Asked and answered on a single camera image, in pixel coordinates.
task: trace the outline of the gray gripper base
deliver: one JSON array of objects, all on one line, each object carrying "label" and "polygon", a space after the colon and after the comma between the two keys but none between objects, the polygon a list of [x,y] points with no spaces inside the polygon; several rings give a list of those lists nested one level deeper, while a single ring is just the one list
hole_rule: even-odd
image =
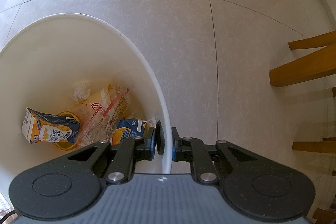
[{"label": "gray gripper base", "polygon": [[[190,174],[134,174],[131,181],[106,188],[86,211],[53,224],[257,224],[231,208],[218,189],[196,183]],[[18,217],[13,224],[43,224]],[[286,224],[308,224],[298,218]]]}]

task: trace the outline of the trash can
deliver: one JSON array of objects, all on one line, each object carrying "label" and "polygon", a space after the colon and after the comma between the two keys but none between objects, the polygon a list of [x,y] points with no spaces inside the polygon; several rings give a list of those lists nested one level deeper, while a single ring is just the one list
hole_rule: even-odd
[{"label": "trash can", "polygon": [[90,81],[92,93],[124,81],[136,115],[160,121],[162,156],[136,164],[139,173],[170,173],[172,133],[160,85],[137,47],[120,31],[97,18],[57,14],[42,18],[15,35],[0,52],[0,192],[20,172],[65,154],[53,143],[30,144],[21,132],[26,107],[58,114],[74,105],[75,86]]}]

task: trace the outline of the plastic bag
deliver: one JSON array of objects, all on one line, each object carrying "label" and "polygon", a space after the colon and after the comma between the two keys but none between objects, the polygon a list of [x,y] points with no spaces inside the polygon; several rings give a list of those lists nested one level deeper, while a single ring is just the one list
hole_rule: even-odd
[{"label": "plastic bag", "polygon": [[130,100],[122,83],[107,85],[70,109],[78,116],[81,128],[77,144],[86,146],[99,140],[111,140]]}]

